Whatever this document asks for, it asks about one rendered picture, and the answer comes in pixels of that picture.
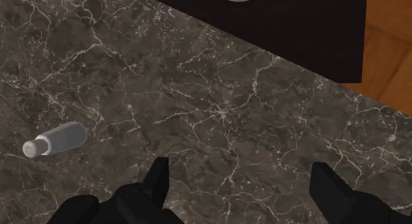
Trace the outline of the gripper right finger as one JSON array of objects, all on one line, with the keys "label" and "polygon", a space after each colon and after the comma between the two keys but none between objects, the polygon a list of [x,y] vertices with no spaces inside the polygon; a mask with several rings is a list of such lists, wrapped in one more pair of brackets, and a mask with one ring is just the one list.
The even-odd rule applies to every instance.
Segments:
[{"label": "gripper right finger", "polygon": [[412,224],[379,197],[353,190],[324,162],[312,163],[309,193],[328,224]]}]

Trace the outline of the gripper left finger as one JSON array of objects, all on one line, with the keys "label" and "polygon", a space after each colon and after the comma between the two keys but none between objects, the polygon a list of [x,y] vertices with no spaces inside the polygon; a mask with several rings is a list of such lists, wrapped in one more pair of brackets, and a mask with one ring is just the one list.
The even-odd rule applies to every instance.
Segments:
[{"label": "gripper left finger", "polygon": [[120,186],[100,202],[93,195],[66,199],[47,224],[184,224],[164,208],[169,189],[169,160],[157,157],[141,183]]}]

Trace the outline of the grey salt shaker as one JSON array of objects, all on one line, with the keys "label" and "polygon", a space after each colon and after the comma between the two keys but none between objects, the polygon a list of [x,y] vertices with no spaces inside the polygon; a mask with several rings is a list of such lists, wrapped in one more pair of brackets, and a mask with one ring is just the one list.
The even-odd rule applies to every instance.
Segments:
[{"label": "grey salt shaker", "polygon": [[38,135],[22,146],[28,158],[53,155],[82,146],[88,139],[87,128],[80,122],[68,122]]}]

